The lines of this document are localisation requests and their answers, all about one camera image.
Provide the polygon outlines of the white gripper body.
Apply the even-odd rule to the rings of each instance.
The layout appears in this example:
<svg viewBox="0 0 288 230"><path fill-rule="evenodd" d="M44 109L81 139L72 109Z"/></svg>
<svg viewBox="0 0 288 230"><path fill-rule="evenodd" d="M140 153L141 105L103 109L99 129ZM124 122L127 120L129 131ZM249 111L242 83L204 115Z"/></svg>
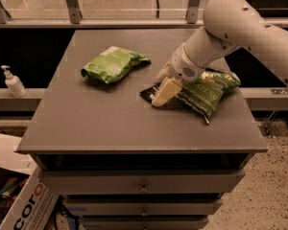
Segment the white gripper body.
<svg viewBox="0 0 288 230"><path fill-rule="evenodd" d="M184 44L181 44L169 60L169 72L172 77L192 82L204 72L204 69L196 66L189 59L185 53Z"/></svg>

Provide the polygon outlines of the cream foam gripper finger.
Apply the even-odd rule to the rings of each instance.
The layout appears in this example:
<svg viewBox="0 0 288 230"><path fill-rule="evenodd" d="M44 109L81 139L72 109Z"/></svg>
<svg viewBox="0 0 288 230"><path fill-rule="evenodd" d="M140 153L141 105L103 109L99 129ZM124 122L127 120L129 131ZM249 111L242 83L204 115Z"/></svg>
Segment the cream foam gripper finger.
<svg viewBox="0 0 288 230"><path fill-rule="evenodd" d="M156 75L156 81L157 82L162 82L165 78L170 78L170 72L169 72L169 63L166 63L159 73Z"/></svg>
<svg viewBox="0 0 288 230"><path fill-rule="evenodd" d="M152 99L152 105L163 106L174 98L182 90L182 83L179 79L165 77Z"/></svg>

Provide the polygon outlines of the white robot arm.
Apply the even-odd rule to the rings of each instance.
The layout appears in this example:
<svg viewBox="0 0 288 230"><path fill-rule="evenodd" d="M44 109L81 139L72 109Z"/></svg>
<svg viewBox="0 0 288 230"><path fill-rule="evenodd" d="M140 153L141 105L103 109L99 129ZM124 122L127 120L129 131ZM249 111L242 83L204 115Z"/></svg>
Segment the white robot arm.
<svg viewBox="0 0 288 230"><path fill-rule="evenodd" d="M246 0L209 0L204 24L179 46L156 79L152 104L162 106L208 65L242 47L288 86L288 31L268 23Z"/></svg>

